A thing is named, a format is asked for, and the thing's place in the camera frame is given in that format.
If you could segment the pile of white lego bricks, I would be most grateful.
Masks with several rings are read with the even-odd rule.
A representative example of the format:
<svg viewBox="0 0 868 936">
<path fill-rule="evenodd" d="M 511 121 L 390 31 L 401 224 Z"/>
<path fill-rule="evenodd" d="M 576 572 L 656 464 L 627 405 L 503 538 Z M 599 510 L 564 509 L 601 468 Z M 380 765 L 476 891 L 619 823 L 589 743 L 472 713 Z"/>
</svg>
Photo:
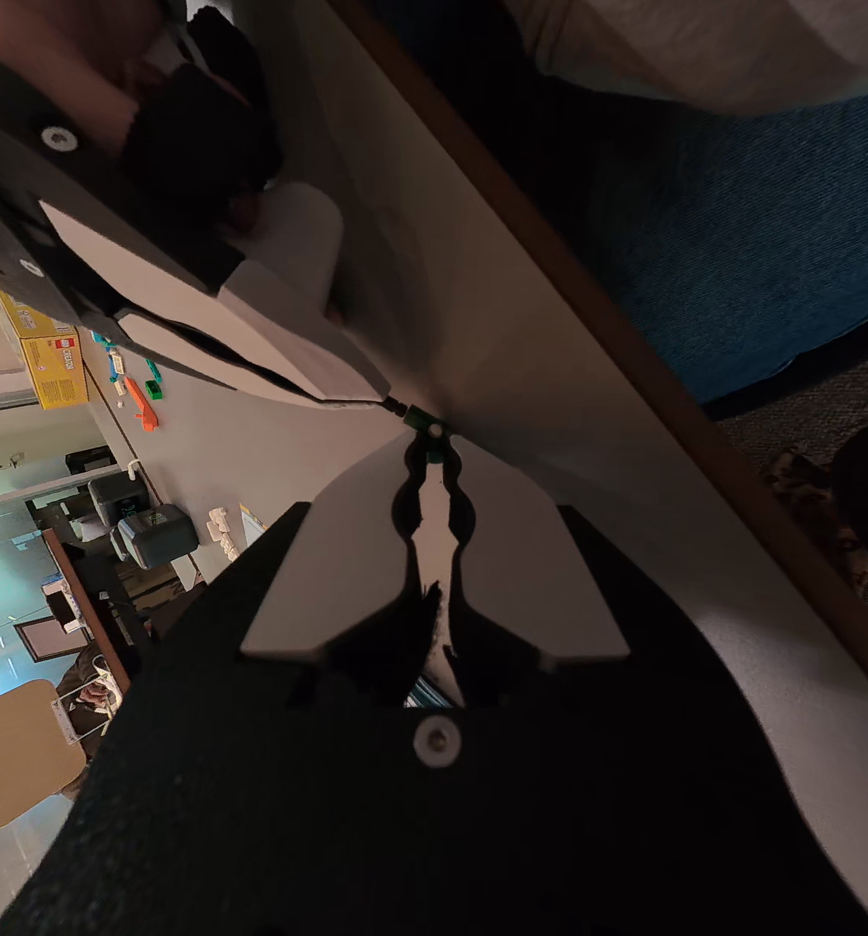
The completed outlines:
<svg viewBox="0 0 868 936">
<path fill-rule="evenodd" d="M 232 536 L 227 510 L 223 507 L 211 509 L 208 512 L 206 528 L 212 541 L 222 549 L 227 561 L 231 564 L 236 562 L 240 556 L 240 549 Z"/>
</svg>

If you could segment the orange brick separator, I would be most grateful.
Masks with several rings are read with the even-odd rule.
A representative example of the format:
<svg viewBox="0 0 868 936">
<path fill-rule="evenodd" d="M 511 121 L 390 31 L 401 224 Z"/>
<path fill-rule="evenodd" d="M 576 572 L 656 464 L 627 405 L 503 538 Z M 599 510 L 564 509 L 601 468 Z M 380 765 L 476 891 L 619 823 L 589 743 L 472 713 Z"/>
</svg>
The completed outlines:
<svg viewBox="0 0 868 936">
<path fill-rule="evenodd" d="M 127 392 L 135 401 L 137 407 L 136 417 L 140 420 L 144 431 L 154 432 L 159 428 L 159 418 L 149 403 L 145 392 L 142 392 L 136 381 L 131 377 L 125 375 L 123 381 Z"/>
</svg>

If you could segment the person's blue jeans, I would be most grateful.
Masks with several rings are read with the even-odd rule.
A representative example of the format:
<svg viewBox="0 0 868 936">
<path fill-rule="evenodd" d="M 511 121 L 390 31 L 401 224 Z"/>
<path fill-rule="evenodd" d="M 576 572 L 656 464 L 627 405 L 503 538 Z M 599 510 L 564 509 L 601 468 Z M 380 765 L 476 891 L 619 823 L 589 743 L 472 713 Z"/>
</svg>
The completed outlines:
<svg viewBox="0 0 868 936">
<path fill-rule="evenodd" d="M 868 322 L 868 96 L 748 118 L 577 94 L 580 258 L 699 404 Z"/>
</svg>

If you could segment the teal lego piece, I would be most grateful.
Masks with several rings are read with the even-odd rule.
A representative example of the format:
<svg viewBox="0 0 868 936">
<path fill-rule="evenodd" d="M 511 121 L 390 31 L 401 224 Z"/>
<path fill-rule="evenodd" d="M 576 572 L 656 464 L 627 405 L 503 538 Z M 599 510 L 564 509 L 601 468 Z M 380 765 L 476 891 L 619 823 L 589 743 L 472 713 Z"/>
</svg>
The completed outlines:
<svg viewBox="0 0 868 936">
<path fill-rule="evenodd" d="M 146 355 L 142 354 L 142 352 L 138 348 L 136 348 L 135 350 L 132 350 L 132 349 L 123 347 L 121 345 L 118 345 L 117 343 L 113 342 L 109 338 L 106 338 L 100 335 L 98 332 L 90 331 L 89 333 L 91 335 L 93 342 L 97 345 L 100 345 L 100 347 L 105 351 L 106 355 L 109 358 L 109 371 L 110 371 L 109 380 L 113 385 L 121 386 L 121 384 L 123 383 L 123 376 L 126 373 L 123 352 L 126 352 L 126 351 L 131 351 L 132 354 L 136 355 L 136 357 L 139 357 L 147 364 L 147 368 L 149 369 L 151 373 L 152 379 L 154 379 L 155 381 L 159 383 L 162 381 L 162 375 L 155 361 L 147 357 Z"/>
</svg>

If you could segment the person's grey shirt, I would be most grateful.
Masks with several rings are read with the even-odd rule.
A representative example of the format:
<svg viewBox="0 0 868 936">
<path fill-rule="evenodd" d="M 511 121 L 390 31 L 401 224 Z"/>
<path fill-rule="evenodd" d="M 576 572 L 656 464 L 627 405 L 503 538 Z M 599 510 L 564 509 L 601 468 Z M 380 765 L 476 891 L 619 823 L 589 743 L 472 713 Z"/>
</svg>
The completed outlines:
<svg viewBox="0 0 868 936">
<path fill-rule="evenodd" d="M 506 1 L 539 70 L 755 116 L 868 96 L 868 1 Z"/>
</svg>

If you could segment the dark green lego connector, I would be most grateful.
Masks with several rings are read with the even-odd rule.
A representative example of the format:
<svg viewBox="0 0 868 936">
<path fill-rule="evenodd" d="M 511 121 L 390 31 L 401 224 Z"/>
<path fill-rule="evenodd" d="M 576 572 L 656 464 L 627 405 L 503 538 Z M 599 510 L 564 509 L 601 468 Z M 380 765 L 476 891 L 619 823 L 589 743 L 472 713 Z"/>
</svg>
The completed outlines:
<svg viewBox="0 0 868 936">
<path fill-rule="evenodd" d="M 413 460 L 424 455 L 427 464 L 443 464 L 450 449 L 450 432 L 439 418 L 424 409 L 411 405 L 407 408 L 404 426 L 414 430 L 415 440 L 408 447 Z"/>
</svg>

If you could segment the yellow cardboard box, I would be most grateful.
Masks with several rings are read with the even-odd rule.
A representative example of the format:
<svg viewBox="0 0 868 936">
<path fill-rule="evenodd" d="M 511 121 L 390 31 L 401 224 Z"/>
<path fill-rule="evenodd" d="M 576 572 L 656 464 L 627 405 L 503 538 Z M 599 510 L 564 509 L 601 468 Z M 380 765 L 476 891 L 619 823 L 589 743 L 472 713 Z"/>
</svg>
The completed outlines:
<svg viewBox="0 0 868 936">
<path fill-rule="evenodd" d="M 19 343 L 35 396 L 45 411 L 89 403 L 89 389 L 73 326 L 54 320 L 0 290 L 0 315 Z"/>
</svg>

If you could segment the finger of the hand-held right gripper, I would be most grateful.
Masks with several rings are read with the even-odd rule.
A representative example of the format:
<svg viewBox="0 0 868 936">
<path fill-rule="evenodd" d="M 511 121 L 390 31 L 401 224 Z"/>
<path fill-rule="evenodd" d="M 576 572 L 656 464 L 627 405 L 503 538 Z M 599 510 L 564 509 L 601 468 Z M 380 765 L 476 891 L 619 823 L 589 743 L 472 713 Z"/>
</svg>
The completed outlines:
<svg viewBox="0 0 868 936">
<path fill-rule="evenodd" d="M 381 390 L 332 391 L 329 396 L 321 397 L 313 390 L 306 390 L 301 377 L 287 378 L 248 361 L 206 334 L 148 312 L 125 310 L 118 319 L 118 325 L 134 343 L 152 351 L 157 357 L 238 392 L 271 402 L 334 410 L 381 406 L 390 401 L 386 387 Z"/>
<path fill-rule="evenodd" d="M 206 334 L 252 363 L 301 377 L 321 397 L 383 387 L 390 393 L 388 380 L 318 305 L 258 261 L 241 260 L 211 295 L 60 209 L 41 207 L 61 240 L 128 301 L 126 310 Z"/>
</svg>

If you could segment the tan chair seat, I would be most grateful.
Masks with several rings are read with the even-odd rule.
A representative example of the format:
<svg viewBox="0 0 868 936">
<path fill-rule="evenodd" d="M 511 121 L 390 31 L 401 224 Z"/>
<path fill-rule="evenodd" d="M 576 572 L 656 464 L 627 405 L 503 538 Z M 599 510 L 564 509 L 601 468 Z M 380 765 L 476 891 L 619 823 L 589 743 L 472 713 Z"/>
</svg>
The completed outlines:
<svg viewBox="0 0 868 936">
<path fill-rule="evenodd" d="M 0 829 L 76 780 L 87 755 L 47 680 L 0 695 Z"/>
</svg>

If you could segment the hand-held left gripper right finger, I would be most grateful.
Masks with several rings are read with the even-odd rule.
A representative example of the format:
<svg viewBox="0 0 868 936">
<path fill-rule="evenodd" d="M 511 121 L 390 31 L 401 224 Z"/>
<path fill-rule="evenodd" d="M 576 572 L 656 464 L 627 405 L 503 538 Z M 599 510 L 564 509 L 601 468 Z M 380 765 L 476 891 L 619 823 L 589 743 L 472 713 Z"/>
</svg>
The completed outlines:
<svg viewBox="0 0 868 936">
<path fill-rule="evenodd" d="M 544 668 L 627 658 L 627 640 L 554 499 L 461 436 L 443 458 L 456 541 L 452 648 L 484 624 L 535 651 Z"/>
</svg>

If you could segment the dark grey hard case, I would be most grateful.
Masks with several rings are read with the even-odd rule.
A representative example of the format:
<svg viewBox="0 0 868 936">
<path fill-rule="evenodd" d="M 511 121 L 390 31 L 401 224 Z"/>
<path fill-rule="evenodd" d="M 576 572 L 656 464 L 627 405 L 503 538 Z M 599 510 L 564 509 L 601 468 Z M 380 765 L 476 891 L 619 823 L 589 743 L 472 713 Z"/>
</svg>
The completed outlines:
<svg viewBox="0 0 868 936">
<path fill-rule="evenodd" d="M 147 486 L 138 474 L 130 477 L 127 472 L 118 472 L 91 480 L 89 495 L 97 516 L 109 530 L 151 507 Z"/>
<path fill-rule="evenodd" d="M 191 517 L 175 505 L 158 505 L 122 519 L 110 532 L 116 553 L 143 570 L 193 553 L 199 536 Z"/>
</svg>

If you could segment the person's right hand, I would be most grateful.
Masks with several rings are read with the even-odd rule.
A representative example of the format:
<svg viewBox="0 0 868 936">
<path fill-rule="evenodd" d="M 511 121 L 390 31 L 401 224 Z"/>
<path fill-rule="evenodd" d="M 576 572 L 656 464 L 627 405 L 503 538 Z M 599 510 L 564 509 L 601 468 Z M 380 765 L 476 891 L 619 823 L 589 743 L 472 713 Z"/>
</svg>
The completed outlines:
<svg viewBox="0 0 868 936">
<path fill-rule="evenodd" d="M 169 22 L 163 2 L 0 1 L 0 64 L 117 157 L 139 91 L 165 81 L 146 55 Z"/>
</svg>

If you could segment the dark framed board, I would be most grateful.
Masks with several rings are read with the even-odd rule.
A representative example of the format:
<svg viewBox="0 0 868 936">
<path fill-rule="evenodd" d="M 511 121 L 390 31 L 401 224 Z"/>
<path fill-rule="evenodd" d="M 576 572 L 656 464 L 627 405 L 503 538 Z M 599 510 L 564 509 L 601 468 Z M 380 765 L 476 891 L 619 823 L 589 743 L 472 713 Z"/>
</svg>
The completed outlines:
<svg viewBox="0 0 868 936">
<path fill-rule="evenodd" d="M 67 631 L 64 624 L 52 616 L 14 624 L 14 630 L 34 663 L 76 656 L 90 643 L 86 628 Z"/>
</svg>

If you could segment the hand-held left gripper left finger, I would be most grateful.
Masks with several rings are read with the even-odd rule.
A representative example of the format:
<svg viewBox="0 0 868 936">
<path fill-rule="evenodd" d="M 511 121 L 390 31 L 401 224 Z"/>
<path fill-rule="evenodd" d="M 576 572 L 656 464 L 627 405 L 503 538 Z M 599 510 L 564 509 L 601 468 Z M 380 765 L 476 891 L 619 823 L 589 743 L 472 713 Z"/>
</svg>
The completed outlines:
<svg viewBox="0 0 868 936">
<path fill-rule="evenodd" d="M 249 658 L 315 661 L 398 598 L 415 534 L 415 469 L 403 431 L 311 503 L 241 645 Z"/>
</svg>

